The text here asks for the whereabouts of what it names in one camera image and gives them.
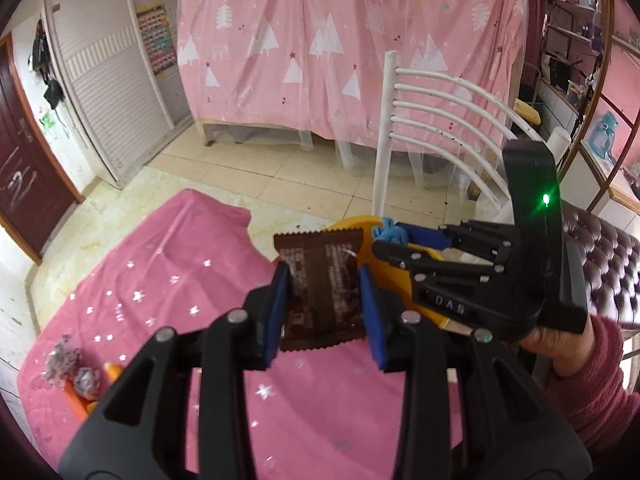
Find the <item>blue gripper pad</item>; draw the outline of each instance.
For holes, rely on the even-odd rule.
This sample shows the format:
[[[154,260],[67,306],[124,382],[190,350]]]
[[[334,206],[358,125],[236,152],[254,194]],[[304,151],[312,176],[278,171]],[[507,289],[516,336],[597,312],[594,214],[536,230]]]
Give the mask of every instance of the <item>blue gripper pad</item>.
[[[429,229],[412,224],[398,222],[398,227],[403,228],[409,234],[409,243],[430,247],[441,251],[451,247],[449,240],[439,229]]]
[[[271,298],[269,317],[264,331],[264,364],[268,368],[278,353],[282,325],[287,312],[287,300],[289,293],[289,266],[283,262],[278,264],[276,273],[270,286],[268,298]]]
[[[373,273],[368,265],[358,268],[358,283],[360,285],[360,307],[364,318],[364,327],[371,348],[373,360],[379,370],[386,368],[386,336],[382,316],[380,294]]]

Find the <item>brown snack package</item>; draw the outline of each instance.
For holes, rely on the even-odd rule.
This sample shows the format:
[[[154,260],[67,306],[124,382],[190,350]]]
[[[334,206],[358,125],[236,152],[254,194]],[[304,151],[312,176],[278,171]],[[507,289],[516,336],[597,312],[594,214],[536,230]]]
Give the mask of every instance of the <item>brown snack package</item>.
[[[362,229],[275,235],[292,290],[281,350],[326,348],[365,336],[356,255]]]

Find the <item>pink curtain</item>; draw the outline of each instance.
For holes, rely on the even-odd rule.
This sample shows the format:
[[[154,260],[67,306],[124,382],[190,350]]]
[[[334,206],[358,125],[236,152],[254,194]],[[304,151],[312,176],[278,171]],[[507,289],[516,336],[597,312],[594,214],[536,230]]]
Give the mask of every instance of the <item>pink curtain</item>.
[[[540,46],[542,42],[542,25],[545,17],[544,4],[542,0],[528,0],[528,25],[527,44],[524,61],[538,66],[540,60]],[[533,86],[535,83],[536,71],[525,65],[522,71],[522,82]]]

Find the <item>blue crumpled object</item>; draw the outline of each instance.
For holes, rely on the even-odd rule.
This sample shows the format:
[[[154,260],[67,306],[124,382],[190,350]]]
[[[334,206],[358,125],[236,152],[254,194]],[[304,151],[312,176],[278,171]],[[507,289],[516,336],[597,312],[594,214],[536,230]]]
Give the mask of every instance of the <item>blue crumpled object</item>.
[[[391,242],[392,244],[407,245],[409,243],[409,233],[394,221],[385,216],[382,219],[382,227],[374,227],[371,230],[374,240],[382,240],[383,242]]]

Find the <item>brown tufted leather seat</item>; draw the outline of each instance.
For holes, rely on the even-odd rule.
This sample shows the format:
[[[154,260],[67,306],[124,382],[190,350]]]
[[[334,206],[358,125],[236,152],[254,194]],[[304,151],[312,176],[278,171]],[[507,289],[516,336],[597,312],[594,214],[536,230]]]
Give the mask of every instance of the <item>brown tufted leather seat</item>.
[[[640,242],[584,209],[563,202],[564,235],[578,242],[592,314],[640,331]]]

